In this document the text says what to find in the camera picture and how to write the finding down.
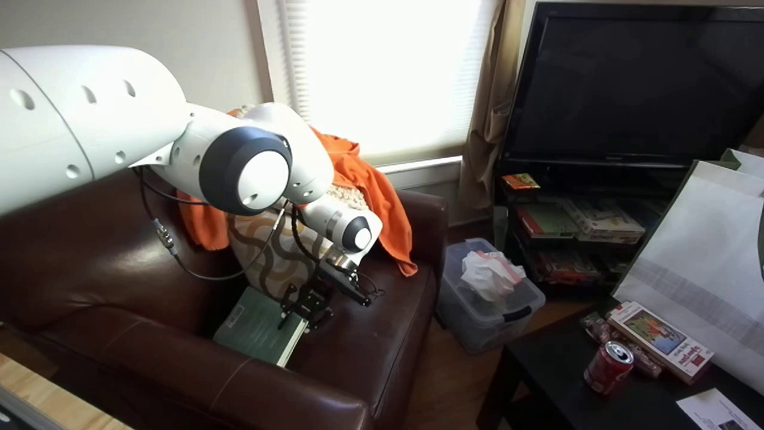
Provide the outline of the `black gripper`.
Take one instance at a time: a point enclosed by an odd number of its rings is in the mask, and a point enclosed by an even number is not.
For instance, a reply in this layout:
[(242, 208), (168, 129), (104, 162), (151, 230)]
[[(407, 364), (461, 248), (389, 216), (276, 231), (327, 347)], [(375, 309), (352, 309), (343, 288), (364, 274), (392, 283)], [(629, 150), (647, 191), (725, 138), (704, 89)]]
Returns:
[(284, 296), (282, 310), (318, 328), (331, 316), (330, 301), (333, 295), (343, 295), (359, 306), (371, 304), (370, 291), (359, 288), (357, 265), (352, 261), (320, 261), (308, 283)]

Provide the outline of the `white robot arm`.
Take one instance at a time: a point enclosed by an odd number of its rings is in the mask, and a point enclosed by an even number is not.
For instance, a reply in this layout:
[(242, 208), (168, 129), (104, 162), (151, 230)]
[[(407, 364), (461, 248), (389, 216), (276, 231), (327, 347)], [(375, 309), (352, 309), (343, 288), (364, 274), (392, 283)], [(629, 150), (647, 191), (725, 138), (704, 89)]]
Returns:
[(238, 118), (185, 100), (153, 55), (122, 45), (0, 50), (0, 214), (148, 168), (229, 216), (278, 211), (330, 251), (314, 274), (364, 306), (359, 259), (381, 222), (333, 199), (333, 166), (308, 122), (282, 102)]

